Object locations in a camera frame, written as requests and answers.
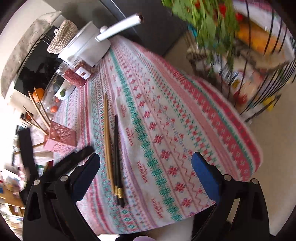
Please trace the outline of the green leafy vegetable bunch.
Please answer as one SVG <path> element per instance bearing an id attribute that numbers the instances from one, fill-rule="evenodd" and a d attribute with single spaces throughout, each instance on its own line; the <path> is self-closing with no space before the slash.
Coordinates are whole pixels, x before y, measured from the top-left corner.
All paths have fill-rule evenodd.
<path id="1" fill-rule="evenodd" d="M 239 30 L 233 1 L 162 1 L 163 6 L 188 24 L 195 39 L 189 61 L 209 74 L 233 75 L 234 38 Z"/>

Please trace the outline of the orange fruit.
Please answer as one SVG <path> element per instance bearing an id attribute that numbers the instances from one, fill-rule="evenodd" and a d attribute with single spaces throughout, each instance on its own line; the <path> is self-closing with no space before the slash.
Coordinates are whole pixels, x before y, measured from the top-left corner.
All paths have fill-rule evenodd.
<path id="1" fill-rule="evenodd" d="M 42 88 L 35 88 L 33 92 L 33 100 L 39 103 L 42 100 L 44 93 L 45 91 Z"/>

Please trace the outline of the patterned red green tablecloth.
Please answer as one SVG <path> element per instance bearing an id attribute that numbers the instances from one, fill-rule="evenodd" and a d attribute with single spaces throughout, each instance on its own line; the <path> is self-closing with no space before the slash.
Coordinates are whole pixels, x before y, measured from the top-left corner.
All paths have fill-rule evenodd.
<path id="1" fill-rule="evenodd" d="M 104 99 L 110 126 L 118 119 L 124 207 L 107 177 Z M 212 206 L 192 168 L 195 152 L 238 181 L 248 181 L 263 162 L 254 136 L 218 90 L 121 36 L 111 39 L 95 78 L 61 103 L 54 120 L 76 132 L 78 149 L 93 145 L 100 156 L 78 202 L 97 235 L 151 230 Z"/>

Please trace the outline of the black microwave oven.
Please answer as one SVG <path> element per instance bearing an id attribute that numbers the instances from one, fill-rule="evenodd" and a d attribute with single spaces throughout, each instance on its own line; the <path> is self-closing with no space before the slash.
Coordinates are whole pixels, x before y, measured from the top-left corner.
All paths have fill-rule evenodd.
<path id="1" fill-rule="evenodd" d="M 14 84 L 14 89 L 19 93 L 28 96 L 28 92 L 33 92 L 34 89 L 46 89 L 62 63 L 58 54 L 47 51 L 53 37 L 55 37 L 54 31 L 56 29 L 57 27 L 53 26 L 40 37 L 21 64 Z"/>

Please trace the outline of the white electric cooking pot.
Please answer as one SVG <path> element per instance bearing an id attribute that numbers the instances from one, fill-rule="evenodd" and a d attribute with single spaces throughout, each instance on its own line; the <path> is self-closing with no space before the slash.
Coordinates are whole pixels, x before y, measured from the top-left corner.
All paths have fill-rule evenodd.
<path id="1" fill-rule="evenodd" d="M 70 64 L 74 56 L 77 55 L 88 65 L 94 66 L 110 48 L 111 42 L 108 40 L 109 37 L 139 25 L 143 21 L 144 17 L 140 13 L 129 16 L 110 27 L 103 26 L 100 29 L 90 21 L 78 31 L 74 38 L 58 55 L 58 58 Z"/>

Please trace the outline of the dark grey refrigerator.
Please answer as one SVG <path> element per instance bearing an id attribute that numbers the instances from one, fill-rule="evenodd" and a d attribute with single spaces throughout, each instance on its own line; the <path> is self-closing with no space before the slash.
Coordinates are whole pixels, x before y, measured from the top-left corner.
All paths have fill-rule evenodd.
<path id="1" fill-rule="evenodd" d="M 73 21 L 78 28 L 93 21 L 97 28 L 112 26 L 136 13 L 144 22 L 121 32 L 124 37 L 141 44 L 154 53 L 164 56 L 186 31 L 186 24 L 174 16 L 161 1 L 84 1 L 45 0 L 52 8 Z"/>

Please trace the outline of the woven straw lid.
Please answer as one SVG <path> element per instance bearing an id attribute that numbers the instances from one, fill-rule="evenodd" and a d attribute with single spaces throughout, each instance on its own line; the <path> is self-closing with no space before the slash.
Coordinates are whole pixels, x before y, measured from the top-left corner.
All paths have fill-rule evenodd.
<path id="1" fill-rule="evenodd" d="M 64 20 L 59 29 L 54 31 L 55 37 L 47 48 L 51 54 L 60 54 L 78 32 L 77 26 L 70 20 Z"/>

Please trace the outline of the white bowl with greens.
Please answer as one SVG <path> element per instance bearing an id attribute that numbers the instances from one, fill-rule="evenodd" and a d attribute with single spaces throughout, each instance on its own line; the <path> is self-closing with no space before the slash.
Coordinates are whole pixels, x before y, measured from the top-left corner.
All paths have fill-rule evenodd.
<path id="1" fill-rule="evenodd" d="M 53 80 L 54 96 L 59 100 L 66 100 L 76 87 L 62 76 L 57 75 Z"/>

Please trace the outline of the red labelled spice jar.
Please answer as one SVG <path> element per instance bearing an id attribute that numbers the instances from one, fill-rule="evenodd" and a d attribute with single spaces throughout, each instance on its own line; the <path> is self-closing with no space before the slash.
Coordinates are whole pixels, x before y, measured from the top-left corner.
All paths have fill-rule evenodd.
<path id="1" fill-rule="evenodd" d="M 95 68 L 89 66 L 84 60 L 80 60 L 75 64 L 73 71 L 84 80 L 88 80 L 95 73 Z"/>

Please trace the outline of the red goji jar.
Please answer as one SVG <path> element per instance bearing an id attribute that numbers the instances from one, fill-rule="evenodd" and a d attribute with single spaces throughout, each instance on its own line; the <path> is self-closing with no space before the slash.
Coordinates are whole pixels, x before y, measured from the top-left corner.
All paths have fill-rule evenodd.
<path id="1" fill-rule="evenodd" d="M 81 88 L 86 84 L 86 80 L 71 70 L 65 61 L 60 64 L 56 73 L 75 87 Z"/>

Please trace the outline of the floral microwave cover cloth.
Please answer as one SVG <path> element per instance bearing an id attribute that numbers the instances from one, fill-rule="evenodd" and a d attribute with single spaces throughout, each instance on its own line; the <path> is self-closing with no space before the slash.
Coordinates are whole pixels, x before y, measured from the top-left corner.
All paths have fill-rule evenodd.
<path id="1" fill-rule="evenodd" d="M 61 11 L 41 15 L 22 35 L 10 54 L 1 75 L 1 94 L 3 98 L 6 97 L 11 82 L 16 78 L 20 66 L 29 55 L 34 44 L 51 28 L 53 22 L 55 22 L 60 15 Z"/>

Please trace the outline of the pink perforated utensil holder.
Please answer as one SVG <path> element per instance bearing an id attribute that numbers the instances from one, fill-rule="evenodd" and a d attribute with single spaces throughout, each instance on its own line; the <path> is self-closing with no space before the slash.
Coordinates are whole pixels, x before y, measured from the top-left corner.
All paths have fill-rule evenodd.
<path id="1" fill-rule="evenodd" d="M 54 121 L 50 121 L 48 136 L 45 137 L 44 149 L 66 154 L 76 149 L 76 132 Z"/>

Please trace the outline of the clear glass jar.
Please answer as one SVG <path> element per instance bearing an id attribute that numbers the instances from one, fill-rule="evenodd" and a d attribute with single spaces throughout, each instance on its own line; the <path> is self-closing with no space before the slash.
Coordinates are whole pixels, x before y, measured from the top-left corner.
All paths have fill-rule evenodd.
<path id="1" fill-rule="evenodd" d="M 43 107 L 50 118 L 53 117 L 54 113 L 51 112 L 53 106 L 60 106 L 60 100 L 55 96 L 57 91 L 60 89 L 60 86 L 55 83 L 55 80 L 52 80 L 47 86 L 44 96 L 41 100 Z"/>

